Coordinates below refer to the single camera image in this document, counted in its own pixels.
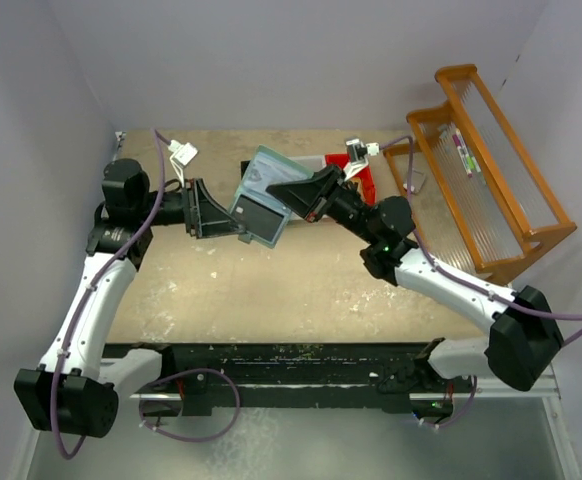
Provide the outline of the black credit card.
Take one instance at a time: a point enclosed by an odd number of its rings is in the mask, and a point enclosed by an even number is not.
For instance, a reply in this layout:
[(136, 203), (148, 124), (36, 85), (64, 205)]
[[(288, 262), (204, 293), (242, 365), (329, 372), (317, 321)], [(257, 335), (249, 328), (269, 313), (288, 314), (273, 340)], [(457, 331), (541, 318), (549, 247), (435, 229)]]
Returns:
[(243, 243), (260, 243), (268, 248), (277, 244), (288, 217), (272, 208), (245, 195), (240, 195), (234, 202), (232, 216), (244, 226), (238, 235)]

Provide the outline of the green leather card holder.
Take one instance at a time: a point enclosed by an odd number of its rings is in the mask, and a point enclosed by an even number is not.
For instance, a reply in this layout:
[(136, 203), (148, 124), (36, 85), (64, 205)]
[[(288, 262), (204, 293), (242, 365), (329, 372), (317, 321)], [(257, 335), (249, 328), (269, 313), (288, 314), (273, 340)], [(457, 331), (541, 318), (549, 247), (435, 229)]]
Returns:
[(266, 204), (274, 211), (286, 215), (289, 222), (293, 212), (271, 195), (267, 194), (265, 189), (272, 183), (303, 180), (310, 178), (312, 174), (313, 172), (303, 168), (290, 158), (285, 157), (267, 146), (260, 145), (250, 160), (247, 172), (242, 177), (234, 194), (229, 213), (231, 214), (237, 197), (245, 195)]

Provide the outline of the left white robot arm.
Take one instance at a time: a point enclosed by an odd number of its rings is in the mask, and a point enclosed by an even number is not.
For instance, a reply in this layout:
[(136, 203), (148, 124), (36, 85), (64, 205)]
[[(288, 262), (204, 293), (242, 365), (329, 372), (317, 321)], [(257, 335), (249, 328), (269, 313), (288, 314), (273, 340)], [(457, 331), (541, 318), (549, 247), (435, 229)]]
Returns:
[(107, 435), (119, 405), (150, 387), (165, 392), (178, 372), (169, 346), (130, 349), (109, 365), (104, 350), (114, 317), (152, 240), (152, 225), (165, 209), (165, 190), (151, 191), (134, 159), (109, 163), (104, 200), (89, 234), (80, 283), (52, 345), (37, 367), (21, 369), (14, 390), (32, 426), (60, 441)]

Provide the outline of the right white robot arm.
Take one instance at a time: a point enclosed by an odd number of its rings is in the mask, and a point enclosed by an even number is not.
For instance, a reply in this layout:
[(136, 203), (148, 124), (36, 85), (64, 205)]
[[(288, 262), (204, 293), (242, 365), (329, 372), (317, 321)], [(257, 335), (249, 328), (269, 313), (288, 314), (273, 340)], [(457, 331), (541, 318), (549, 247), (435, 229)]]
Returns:
[(335, 165), (308, 179), (271, 184), (266, 191), (305, 221), (328, 216), (365, 241), (360, 256), (372, 277), (431, 298), (482, 332), (480, 338), (431, 341), (415, 369), (423, 389), (438, 391), (459, 376), (489, 376), (527, 392), (563, 347), (557, 321), (540, 290), (514, 290), (481, 280), (411, 240), (416, 226), (405, 197), (390, 196), (369, 205)]

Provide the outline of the white plastic bin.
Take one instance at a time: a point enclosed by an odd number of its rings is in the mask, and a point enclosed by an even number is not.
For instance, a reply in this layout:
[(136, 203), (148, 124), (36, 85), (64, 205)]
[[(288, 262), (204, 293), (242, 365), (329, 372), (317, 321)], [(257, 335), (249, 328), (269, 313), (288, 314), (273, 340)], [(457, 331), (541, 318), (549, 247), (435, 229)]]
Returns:
[(324, 155), (293, 156), (291, 160), (311, 172), (318, 172), (326, 166)]

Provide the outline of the red plastic bin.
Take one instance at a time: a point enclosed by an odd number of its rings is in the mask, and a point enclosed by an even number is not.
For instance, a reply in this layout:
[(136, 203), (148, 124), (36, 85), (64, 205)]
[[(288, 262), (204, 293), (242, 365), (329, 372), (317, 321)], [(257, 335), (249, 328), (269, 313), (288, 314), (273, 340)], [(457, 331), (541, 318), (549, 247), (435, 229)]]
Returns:
[[(349, 164), (349, 157), (346, 153), (330, 153), (324, 156), (326, 165), (337, 165), (346, 171), (346, 166)], [(376, 202), (376, 186), (369, 167), (365, 167), (358, 173), (353, 175), (350, 179), (357, 192), (360, 194), (364, 202), (368, 205), (373, 205)]]

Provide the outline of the black plastic bin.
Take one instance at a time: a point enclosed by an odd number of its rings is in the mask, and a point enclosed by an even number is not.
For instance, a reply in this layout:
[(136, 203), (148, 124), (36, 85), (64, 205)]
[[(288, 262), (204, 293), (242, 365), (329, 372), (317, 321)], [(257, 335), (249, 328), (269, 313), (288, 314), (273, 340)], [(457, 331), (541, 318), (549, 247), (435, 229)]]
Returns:
[(244, 177), (245, 176), (249, 165), (250, 165), (250, 161), (249, 160), (242, 161), (240, 163), (240, 176), (241, 177)]

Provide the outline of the small grey box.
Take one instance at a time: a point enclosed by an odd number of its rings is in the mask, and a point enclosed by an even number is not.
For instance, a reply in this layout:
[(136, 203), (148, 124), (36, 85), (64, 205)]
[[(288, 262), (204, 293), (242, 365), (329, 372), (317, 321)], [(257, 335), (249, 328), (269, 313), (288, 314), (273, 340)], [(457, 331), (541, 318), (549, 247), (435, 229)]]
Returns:
[(417, 169), (408, 170), (405, 174), (403, 187), (408, 195), (416, 195), (426, 182), (426, 173)]

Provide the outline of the purple marker pen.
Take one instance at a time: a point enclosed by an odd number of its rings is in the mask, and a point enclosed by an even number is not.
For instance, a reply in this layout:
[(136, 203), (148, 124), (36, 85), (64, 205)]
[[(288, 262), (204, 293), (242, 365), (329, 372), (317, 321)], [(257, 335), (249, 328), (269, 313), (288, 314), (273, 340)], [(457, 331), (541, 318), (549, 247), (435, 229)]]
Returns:
[(471, 168), (469, 155), (468, 155), (467, 150), (465, 148), (465, 145), (463, 143), (461, 132), (458, 128), (456, 128), (455, 131), (452, 133), (452, 139), (453, 139), (454, 144), (456, 146), (458, 155), (462, 161), (465, 173), (466, 173), (468, 178), (471, 178), (473, 176), (473, 171)]

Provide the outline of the green marker pen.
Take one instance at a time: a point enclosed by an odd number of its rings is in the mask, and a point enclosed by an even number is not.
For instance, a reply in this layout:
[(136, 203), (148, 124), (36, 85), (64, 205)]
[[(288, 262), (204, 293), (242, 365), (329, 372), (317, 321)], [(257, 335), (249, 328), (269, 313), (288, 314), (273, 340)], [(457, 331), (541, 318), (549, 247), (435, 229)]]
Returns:
[(479, 180), (479, 182), (482, 185), (486, 184), (486, 180), (484, 178), (484, 175), (481, 172), (481, 169), (476, 161), (476, 159), (470, 155), (470, 154), (466, 154), (465, 155), (465, 160), (469, 169), (469, 176), (471, 178), (476, 178)]

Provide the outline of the wooden tiered rack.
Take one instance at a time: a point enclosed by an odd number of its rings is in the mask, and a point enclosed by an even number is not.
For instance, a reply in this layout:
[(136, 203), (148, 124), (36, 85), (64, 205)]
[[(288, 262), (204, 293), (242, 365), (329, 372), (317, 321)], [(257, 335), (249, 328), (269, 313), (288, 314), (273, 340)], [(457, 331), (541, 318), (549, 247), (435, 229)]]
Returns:
[[(414, 150), (426, 182), (413, 200), (417, 231), (429, 252), (500, 285), (511, 283), (577, 226), (473, 64), (440, 68), (439, 106), (410, 112), (414, 141), (384, 149), (395, 183), (397, 161)], [(468, 178), (452, 139), (458, 128), (486, 184)]]

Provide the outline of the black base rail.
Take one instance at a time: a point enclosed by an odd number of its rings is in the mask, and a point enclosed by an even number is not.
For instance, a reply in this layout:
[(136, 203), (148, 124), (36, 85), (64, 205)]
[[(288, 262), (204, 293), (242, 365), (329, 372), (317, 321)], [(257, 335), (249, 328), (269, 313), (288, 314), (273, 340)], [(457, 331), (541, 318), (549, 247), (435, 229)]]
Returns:
[(166, 384), (140, 389), (149, 415), (208, 416), (215, 408), (377, 409), (401, 414), (472, 389), (462, 374), (445, 380), (424, 362), (425, 343), (172, 343)]

